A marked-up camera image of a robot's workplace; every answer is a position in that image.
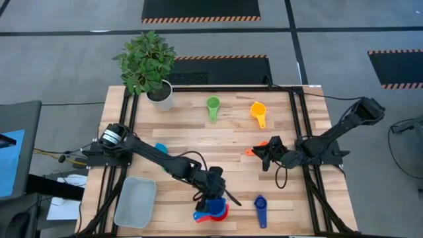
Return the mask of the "white paper sheet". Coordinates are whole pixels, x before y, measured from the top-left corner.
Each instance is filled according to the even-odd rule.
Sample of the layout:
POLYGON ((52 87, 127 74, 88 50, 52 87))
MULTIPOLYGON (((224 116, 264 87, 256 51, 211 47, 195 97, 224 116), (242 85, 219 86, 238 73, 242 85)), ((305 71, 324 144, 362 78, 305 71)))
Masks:
MULTIPOLYGON (((72 174, 65 178, 58 178, 57 181, 84 188, 86 185, 87 176, 72 174)), ((53 197, 51 199, 50 208, 48 210, 46 219, 48 221, 75 220, 79 217, 80 204, 80 201, 53 197)))

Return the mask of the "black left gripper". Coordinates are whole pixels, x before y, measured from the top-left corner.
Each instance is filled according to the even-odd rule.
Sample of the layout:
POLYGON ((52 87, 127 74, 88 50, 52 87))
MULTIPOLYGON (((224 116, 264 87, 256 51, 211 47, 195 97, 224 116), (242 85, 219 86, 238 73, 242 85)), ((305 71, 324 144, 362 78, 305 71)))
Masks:
MULTIPOLYGON (((225 179, 222 177, 223 169, 221 167, 210 167, 208 171, 196 169, 194 172, 194 187, 198 192, 194 195, 194 200, 198 201, 202 198, 214 200, 221 198, 223 193, 234 202, 237 206, 241 203, 228 190, 226 190, 225 179)), ((207 210, 207 201, 200 200, 196 204, 197 212, 205 212, 207 210)))

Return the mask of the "orange measuring cup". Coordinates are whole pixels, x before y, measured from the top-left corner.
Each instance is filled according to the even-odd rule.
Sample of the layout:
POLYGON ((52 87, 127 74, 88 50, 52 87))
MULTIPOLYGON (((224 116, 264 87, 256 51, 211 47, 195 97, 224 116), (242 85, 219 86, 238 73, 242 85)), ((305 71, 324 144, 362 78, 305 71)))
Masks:
MULTIPOLYGON (((267 143, 268 143, 267 141, 262 141, 260 144, 258 144, 258 146, 263 146, 263 145, 266 145, 267 143)), ((247 149, 245 151, 245 155, 247 155, 247 156, 253 156, 254 153, 252 152, 252 148, 247 149)))

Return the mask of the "red measuring cup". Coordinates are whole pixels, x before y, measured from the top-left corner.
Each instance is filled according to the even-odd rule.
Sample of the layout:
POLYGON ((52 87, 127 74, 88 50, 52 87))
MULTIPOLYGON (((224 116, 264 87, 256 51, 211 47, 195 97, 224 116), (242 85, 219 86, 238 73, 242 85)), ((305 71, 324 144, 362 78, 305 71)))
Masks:
POLYGON ((196 223, 202 223, 205 221, 223 221, 226 219, 228 213, 229 213, 229 204, 226 204, 225 209, 220 216, 212 216, 212 215, 200 216, 199 218, 195 218, 194 221, 196 223))

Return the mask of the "black office chair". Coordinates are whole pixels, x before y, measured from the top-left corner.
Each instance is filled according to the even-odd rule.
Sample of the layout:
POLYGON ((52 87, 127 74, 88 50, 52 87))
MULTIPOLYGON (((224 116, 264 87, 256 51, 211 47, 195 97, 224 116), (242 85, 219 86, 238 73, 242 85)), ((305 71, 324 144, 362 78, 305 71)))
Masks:
POLYGON ((37 193, 0 200, 0 238, 40 238, 37 193))

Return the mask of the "dark blue measuring cup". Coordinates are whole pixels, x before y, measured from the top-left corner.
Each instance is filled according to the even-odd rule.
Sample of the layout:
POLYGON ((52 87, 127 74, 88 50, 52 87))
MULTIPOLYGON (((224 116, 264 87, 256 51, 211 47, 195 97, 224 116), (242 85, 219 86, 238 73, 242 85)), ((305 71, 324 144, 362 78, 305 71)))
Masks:
POLYGON ((267 228, 267 200, 262 195, 258 195, 254 201, 254 206, 260 228, 267 228))

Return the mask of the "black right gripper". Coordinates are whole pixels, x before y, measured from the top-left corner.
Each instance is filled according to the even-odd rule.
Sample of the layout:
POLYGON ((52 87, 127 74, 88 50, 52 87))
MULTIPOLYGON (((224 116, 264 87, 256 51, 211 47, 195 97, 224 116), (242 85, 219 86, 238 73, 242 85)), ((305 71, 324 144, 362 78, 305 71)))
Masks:
POLYGON ((278 162, 280 165, 285 165, 282 157, 288 153, 289 150, 282 143, 280 136, 272 136, 268 144, 254 146, 252 152, 257 156, 264 156, 262 159, 262 170, 268 171, 271 162, 278 162))

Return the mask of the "light blue measuring cup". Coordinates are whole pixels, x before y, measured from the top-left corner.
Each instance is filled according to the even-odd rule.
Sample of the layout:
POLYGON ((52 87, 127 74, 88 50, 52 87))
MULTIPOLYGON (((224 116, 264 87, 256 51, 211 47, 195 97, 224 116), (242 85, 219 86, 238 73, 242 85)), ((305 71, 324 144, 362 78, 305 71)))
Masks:
POLYGON ((206 200, 207 201, 207 210, 205 212, 197 212, 193 213, 193 219, 199 218, 200 216, 220 216, 224 209, 227 201, 225 198, 217 198, 214 200, 206 200))

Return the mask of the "black desk bar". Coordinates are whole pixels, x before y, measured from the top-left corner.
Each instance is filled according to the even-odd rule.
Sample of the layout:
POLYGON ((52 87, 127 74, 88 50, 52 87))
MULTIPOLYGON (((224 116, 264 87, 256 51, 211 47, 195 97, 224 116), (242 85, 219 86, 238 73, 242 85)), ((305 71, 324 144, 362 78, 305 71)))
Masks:
POLYGON ((83 187, 58 182, 37 175, 29 175, 26 183, 27 193, 39 193, 58 198, 81 201, 85 189, 83 187))

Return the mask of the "black mat with striped edge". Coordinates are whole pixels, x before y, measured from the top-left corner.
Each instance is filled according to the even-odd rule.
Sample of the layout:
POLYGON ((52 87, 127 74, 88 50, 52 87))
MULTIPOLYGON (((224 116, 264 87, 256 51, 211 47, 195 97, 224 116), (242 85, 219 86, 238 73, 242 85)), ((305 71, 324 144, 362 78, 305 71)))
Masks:
POLYGON ((145 24, 260 21, 258 0, 144 0, 145 24))
POLYGON ((266 55, 178 56, 167 77, 172 85, 269 85, 266 55))
POLYGON ((423 50, 370 50, 382 89, 423 89, 423 50))

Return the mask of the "blue sheet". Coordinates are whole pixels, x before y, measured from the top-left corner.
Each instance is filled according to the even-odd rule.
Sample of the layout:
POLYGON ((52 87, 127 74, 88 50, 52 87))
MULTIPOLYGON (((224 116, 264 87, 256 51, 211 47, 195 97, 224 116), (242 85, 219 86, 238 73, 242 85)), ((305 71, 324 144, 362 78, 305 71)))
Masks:
POLYGON ((24 130, 5 133, 6 136, 15 139, 16 144, 0 148, 0 198, 13 193, 24 133, 24 130))

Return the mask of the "green measuring cup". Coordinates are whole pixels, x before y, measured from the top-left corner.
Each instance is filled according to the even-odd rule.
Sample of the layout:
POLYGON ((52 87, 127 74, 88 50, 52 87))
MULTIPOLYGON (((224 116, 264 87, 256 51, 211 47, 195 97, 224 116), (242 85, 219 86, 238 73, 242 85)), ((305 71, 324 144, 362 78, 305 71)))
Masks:
POLYGON ((206 101, 210 122, 216 122, 217 111, 220 107, 220 100, 216 96, 210 96, 206 101))

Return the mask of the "small black device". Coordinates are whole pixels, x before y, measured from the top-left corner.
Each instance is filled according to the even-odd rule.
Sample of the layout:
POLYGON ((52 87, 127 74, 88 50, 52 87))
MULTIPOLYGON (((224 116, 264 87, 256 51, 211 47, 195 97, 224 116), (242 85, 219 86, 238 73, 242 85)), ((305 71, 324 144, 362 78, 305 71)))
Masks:
POLYGON ((0 134, 0 149, 16 145, 17 141, 13 138, 0 134))

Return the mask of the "yellow measuring cup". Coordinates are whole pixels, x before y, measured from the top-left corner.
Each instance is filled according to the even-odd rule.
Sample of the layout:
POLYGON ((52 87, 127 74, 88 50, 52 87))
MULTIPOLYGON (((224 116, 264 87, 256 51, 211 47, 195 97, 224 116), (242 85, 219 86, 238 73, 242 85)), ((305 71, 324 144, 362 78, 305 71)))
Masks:
POLYGON ((258 122, 260 129, 266 127, 266 107, 261 102, 254 102, 250 107, 250 114, 258 122))

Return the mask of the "grey plastic basket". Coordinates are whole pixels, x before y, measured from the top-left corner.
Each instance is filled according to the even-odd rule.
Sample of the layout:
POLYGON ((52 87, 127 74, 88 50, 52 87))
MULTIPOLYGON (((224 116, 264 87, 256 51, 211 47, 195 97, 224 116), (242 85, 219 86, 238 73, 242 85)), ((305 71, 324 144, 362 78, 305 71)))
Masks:
POLYGON ((120 227, 146 228, 153 216, 156 192, 154 180, 127 177, 114 214, 114 224, 120 227))

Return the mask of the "grey desk panel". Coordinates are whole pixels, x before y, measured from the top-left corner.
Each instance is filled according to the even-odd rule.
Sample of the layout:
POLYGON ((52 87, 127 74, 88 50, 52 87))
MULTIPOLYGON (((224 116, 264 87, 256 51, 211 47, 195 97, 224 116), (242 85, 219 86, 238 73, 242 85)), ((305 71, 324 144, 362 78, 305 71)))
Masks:
POLYGON ((16 198, 26 193, 26 183, 29 176, 40 111, 41 102, 39 100, 0 106, 0 134, 5 135, 7 132, 17 130, 25 131, 13 193, 10 196, 0 198, 0 200, 16 198))

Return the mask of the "green leafy plant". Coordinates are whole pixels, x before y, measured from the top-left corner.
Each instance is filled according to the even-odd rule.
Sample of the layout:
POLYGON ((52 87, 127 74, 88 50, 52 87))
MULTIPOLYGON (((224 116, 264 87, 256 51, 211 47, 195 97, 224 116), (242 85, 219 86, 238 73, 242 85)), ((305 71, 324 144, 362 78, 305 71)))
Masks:
POLYGON ((122 52, 112 59, 118 64, 120 78, 129 93, 140 95, 163 90, 163 81, 171 74, 175 57, 174 48, 151 30, 126 42, 122 52))

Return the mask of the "black aluminium table frame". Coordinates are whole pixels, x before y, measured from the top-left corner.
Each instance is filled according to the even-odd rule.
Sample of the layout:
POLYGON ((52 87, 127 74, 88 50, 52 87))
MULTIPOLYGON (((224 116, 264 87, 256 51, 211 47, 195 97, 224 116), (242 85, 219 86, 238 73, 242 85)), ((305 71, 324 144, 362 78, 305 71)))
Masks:
POLYGON ((170 111, 158 111, 146 96, 140 96, 134 130, 145 142, 163 143, 173 155, 187 151, 201 153, 208 166, 223 169, 227 190, 242 204, 229 205, 223 221, 196 223, 192 214, 194 188, 171 178, 164 170, 140 157, 133 158, 127 174, 156 182, 153 216, 146 228, 119 227, 120 237, 133 236, 232 236, 232 235, 310 235, 313 233, 309 197, 303 170, 290 171, 271 165, 262 170, 259 158, 245 151, 272 136, 284 145, 307 132, 321 134, 330 127, 327 106, 320 88, 306 88, 305 101, 287 92, 260 88, 248 92, 215 92, 221 101, 216 122, 208 119, 206 100, 211 92, 178 89, 170 111), (266 127, 260 129, 250 114, 254 102, 266 107, 266 127), (254 201, 267 200, 267 228, 258 223, 254 201))

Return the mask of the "white plant pot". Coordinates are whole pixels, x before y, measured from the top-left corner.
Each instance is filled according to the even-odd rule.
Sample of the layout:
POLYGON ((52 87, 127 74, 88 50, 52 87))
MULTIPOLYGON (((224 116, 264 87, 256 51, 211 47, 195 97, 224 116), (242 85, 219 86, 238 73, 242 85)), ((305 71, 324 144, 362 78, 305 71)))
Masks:
POLYGON ((150 90, 147 98, 150 103, 162 112, 169 111, 173 107, 173 86, 166 80, 161 82, 150 81, 150 90))

